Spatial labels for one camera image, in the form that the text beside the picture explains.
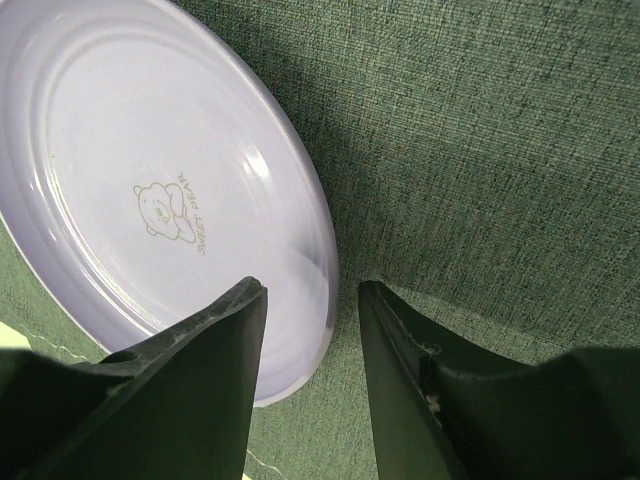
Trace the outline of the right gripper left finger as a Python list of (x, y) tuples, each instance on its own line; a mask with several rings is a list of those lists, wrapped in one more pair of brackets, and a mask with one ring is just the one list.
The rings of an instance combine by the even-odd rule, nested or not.
[(5, 479), (239, 479), (268, 294), (210, 306), (98, 363), (1, 352)]

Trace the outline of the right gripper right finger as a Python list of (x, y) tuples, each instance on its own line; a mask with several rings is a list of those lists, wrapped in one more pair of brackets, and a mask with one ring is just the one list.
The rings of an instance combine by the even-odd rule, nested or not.
[(639, 352), (582, 347), (537, 365), (486, 350), (378, 281), (358, 289), (382, 479), (635, 479)]

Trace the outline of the purple plate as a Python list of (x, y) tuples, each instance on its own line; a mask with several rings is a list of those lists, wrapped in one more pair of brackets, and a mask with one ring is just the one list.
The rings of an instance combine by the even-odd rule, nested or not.
[(327, 352), (338, 255), (314, 165), (250, 67), (172, 2), (2, 3), (1, 219), (106, 352), (246, 276), (268, 291), (256, 406)]

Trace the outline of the grey cloth napkin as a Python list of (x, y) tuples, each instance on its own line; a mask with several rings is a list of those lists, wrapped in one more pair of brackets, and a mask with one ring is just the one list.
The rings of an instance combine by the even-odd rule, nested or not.
[[(327, 352), (255, 411), (253, 479), (374, 479), (356, 308), (379, 280), (538, 363), (639, 343), (639, 6), (632, 1), (169, 1), (295, 128), (338, 255)], [(68, 362), (104, 350), (1, 219), (1, 319)]]

